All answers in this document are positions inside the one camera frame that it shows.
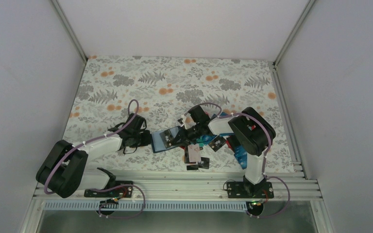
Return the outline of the dark blue card holder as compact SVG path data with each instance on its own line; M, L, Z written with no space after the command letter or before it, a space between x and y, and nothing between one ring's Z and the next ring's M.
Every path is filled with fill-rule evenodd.
M181 139L175 140L181 127L173 127L151 133L151 147L153 153L171 150L181 145Z

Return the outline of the white floral VIP card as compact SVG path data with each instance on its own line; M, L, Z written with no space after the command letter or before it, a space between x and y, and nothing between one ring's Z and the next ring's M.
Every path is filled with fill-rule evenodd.
M187 146L187 163L198 163L201 162L200 147L199 144L191 144Z

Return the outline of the black logo card with chip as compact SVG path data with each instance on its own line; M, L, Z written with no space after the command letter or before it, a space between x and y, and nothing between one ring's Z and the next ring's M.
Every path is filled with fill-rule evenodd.
M174 140L174 136L170 130L165 130L163 132L163 140L166 148L174 146L177 142Z

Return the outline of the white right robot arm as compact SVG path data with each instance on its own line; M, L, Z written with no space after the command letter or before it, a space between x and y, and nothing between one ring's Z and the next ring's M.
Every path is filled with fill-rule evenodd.
M244 193L250 198L258 196L262 192L261 181L266 178L266 155L276 137L273 127L253 107L214 118L210 118L200 105L192 107L187 113L195 125L188 129L181 127L170 142L173 145L178 142L186 144L203 135L232 133L248 154Z

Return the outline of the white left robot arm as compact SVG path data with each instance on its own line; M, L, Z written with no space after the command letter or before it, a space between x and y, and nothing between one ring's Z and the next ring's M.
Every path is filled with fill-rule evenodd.
M108 197L115 192L115 176L104 168L90 168L87 163L117 151L151 143L144 117L131 113L126 122L108 129L107 133L89 141L72 144L66 140L55 143L36 174L36 180L48 193L62 198L77 190L96 189Z

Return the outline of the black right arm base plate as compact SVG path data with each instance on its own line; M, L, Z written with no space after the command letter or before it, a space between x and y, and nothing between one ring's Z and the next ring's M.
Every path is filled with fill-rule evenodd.
M263 181L258 184L228 181L225 187L230 199L272 199L274 191L271 182Z

